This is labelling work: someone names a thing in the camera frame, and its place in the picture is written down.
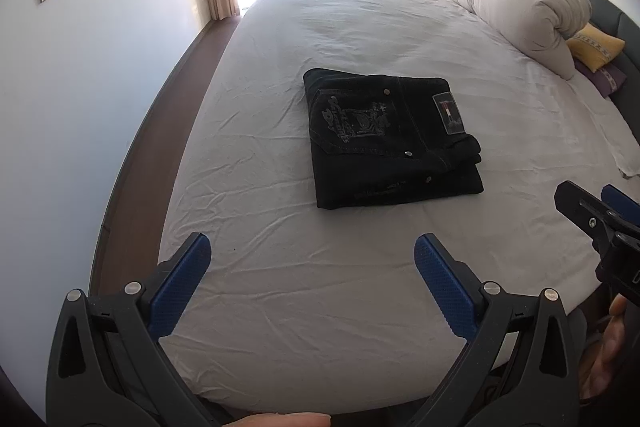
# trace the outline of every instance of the finger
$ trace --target finger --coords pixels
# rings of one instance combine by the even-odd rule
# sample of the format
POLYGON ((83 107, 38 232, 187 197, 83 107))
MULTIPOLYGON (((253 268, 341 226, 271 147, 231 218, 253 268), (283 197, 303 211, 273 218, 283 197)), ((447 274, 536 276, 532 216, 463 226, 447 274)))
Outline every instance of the finger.
POLYGON ((590 375, 589 375, 589 379, 590 380, 595 380, 596 378, 598 378, 604 372, 605 372, 605 366, 602 363, 602 346, 600 346, 600 352, 598 353, 598 356, 594 360, 593 366, 591 366, 591 372, 590 372, 590 375))
POLYGON ((255 414, 228 427, 330 427, 331 417, 326 414, 301 412, 295 414, 255 414))
POLYGON ((589 380, 589 378, 587 378, 587 380, 580 386, 581 400, 586 400, 587 398, 590 398, 590 392, 591 392, 590 384, 591 384, 591 381, 589 380))
POLYGON ((602 335, 602 362, 611 363, 625 343, 625 323, 622 315, 613 317, 602 335))
POLYGON ((618 294, 616 298, 613 299, 611 306, 609 306, 609 314, 610 315, 622 315, 626 309, 626 297, 618 294))
POLYGON ((607 387, 611 383, 611 372, 604 371, 590 380, 589 396, 598 396, 606 391, 607 387))
POLYGON ((591 367, 593 367, 593 363, 601 350, 602 346, 598 343, 594 343, 587 347, 580 357, 580 363, 578 365, 578 381, 580 382, 580 389, 583 389, 584 384, 589 381, 591 367))

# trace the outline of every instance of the metal screw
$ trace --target metal screw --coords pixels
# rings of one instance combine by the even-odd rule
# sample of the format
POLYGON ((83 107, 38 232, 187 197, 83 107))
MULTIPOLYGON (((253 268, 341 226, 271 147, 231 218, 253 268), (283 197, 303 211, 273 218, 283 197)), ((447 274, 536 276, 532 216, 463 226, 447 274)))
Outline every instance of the metal screw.
POLYGON ((135 295, 142 289, 142 284, 139 282, 133 281, 124 286, 124 293, 127 295, 135 295))
POLYGON ((553 288, 547 288, 545 290, 545 297, 547 299, 549 299, 550 301, 557 301, 558 300, 558 292, 556 290, 554 290, 553 288))
POLYGON ((66 300, 70 302, 76 302, 81 296, 82 293, 80 292, 80 290, 71 290, 68 294, 66 294, 66 300))
POLYGON ((498 295, 500 293, 500 285, 493 281, 486 282, 484 283, 484 291, 489 295, 498 295))

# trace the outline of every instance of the yellow pillow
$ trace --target yellow pillow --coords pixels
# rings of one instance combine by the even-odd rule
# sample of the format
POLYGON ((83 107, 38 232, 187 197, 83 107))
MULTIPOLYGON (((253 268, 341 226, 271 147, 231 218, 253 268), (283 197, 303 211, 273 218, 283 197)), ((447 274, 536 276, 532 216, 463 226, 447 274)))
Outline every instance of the yellow pillow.
POLYGON ((590 24, 577 32, 566 44, 571 54, 593 73, 609 64, 625 47, 625 41, 622 39, 607 35, 590 24))

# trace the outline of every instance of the blue gripper pad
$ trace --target blue gripper pad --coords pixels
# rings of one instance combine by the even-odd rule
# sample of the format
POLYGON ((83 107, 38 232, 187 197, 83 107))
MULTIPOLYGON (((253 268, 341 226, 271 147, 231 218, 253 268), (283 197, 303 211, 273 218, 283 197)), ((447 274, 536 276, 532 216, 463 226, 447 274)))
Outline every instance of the blue gripper pad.
POLYGON ((477 314, 473 300, 453 272, 453 266, 458 262, 450 256, 433 233, 426 233, 417 239, 414 259, 418 272, 427 283, 431 295, 455 336, 470 342, 478 331, 477 314))
POLYGON ((209 239, 206 235, 200 234, 166 277, 150 302, 146 329, 154 341, 174 331, 189 299, 207 271, 210 261, 209 239))
POLYGON ((605 185, 602 188, 600 199, 619 213, 622 219, 640 227, 640 204, 637 204, 624 192, 613 185, 605 185))

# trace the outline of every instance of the wooden floor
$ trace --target wooden floor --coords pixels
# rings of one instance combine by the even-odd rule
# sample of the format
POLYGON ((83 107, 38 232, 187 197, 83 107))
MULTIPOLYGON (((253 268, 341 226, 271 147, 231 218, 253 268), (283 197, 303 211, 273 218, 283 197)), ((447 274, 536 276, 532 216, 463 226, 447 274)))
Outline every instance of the wooden floor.
POLYGON ((158 262, 164 218, 187 139, 240 17, 211 22, 162 87, 113 189, 95 253, 90 294, 144 279, 158 262))

